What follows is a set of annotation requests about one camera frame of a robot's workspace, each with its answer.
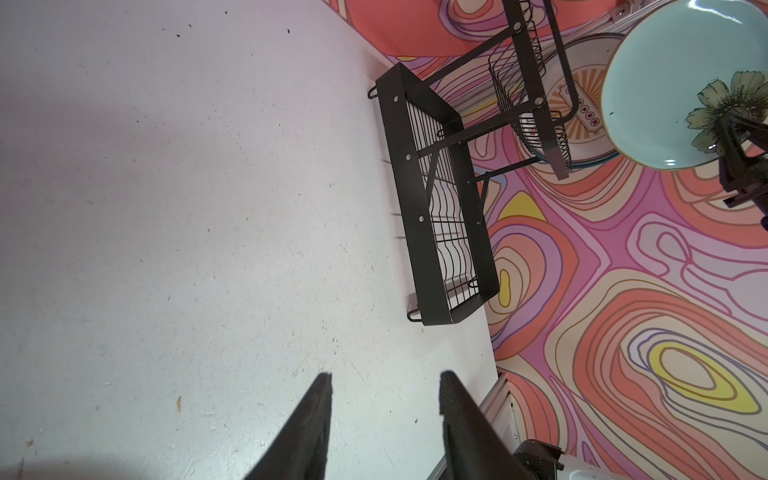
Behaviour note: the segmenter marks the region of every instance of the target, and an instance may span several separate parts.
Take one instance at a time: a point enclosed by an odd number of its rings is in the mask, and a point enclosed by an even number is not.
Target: orange sunburst pattern
[[[568,140],[571,142],[589,141],[596,137],[603,137],[605,129],[599,115],[600,94],[603,91],[605,80],[605,65],[588,65],[574,72],[574,80],[579,89],[579,112],[566,125]],[[567,102],[567,91],[564,89],[565,80],[559,81],[547,94],[547,99],[553,110],[567,114],[571,110],[571,104]],[[597,106],[595,112],[591,105]]]

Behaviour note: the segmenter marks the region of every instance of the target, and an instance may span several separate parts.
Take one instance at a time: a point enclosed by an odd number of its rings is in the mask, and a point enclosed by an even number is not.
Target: metal wire basket
[[[571,104],[578,105],[551,0],[543,2]],[[398,63],[369,91],[369,98],[379,98],[416,289],[418,306],[408,318],[425,325],[460,322],[498,294],[483,214],[488,179],[541,160],[534,156],[475,175],[467,142],[511,125],[541,149],[558,178],[570,171],[564,123],[575,111],[561,117],[547,104],[541,42],[530,1],[502,4],[508,21],[503,31],[424,80]],[[470,61],[483,65],[481,56],[488,57],[491,74],[490,82],[477,88],[495,92],[498,113],[465,127],[457,110],[430,85]]]

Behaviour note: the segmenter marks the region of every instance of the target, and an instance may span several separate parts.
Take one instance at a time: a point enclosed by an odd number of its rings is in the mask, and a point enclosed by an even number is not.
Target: black metal frame
[[[379,98],[408,242],[418,301],[408,318],[425,325],[460,322],[498,293],[483,214],[488,179],[540,161],[532,157],[476,177],[467,142],[505,125],[519,126],[520,116],[530,113],[535,128],[528,133],[540,142],[557,177],[566,178],[570,171],[567,139],[563,141],[558,129],[564,132],[563,125],[576,114],[578,94],[551,1],[544,0],[545,12],[571,95],[571,111],[565,116],[553,114],[547,105],[529,0],[502,0],[502,4],[509,26],[497,35],[423,81],[398,63],[368,92],[369,98]],[[507,52],[505,70],[500,71],[491,57],[488,65],[499,112],[465,128],[461,115],[430,85],[499,48]],[[521,79],[521,93],[514,100],[503,85],[503,75],[511,71],[509,58],[516,59],[514,75]],[[483,183],[480,194],[479,183]],[[420,319],[413,318],[416,312]]]
[[[734,208],[752,200],[763,212],[761,224],[768,230],[768,154],[748,157],[741,144],[749,140],[768,152],[768,125],[749,118],[729,115],[715,127],[720,157],[720,185],[737,194],[723,202]]]

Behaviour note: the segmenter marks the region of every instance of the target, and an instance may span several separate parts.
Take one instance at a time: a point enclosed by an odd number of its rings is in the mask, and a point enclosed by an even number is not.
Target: turquoise plate
[[[660,170],[718,156],[723,113],[768,115],[768,17],[744,0],[677,0],[637,24],[603,84],[602,111],[616,148]]]

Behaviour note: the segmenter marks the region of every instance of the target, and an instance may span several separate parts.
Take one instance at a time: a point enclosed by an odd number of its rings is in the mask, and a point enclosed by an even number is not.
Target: wire dish rack
[[[578,105],[551,0],[543,1],[571,105]],[[541,161],[533,156],[475,176],[467,142],[511,125],[524,144],[544,153],[558,178],[567,178],[571,170],[564,124],[576,111],[561,116],[547,104],[531,3],[502,4],[508,22],[503,31],[424,80],[398,63],[368,93],[379,98],[406,231],[418,302],[408,318],[425,325],[458,323],[498,294],[483,215],[488,179]],[[492,88],[477,88],[493,92],[498,113],[465,127],[461,115],[430,85],[481,56],[488,59]]]

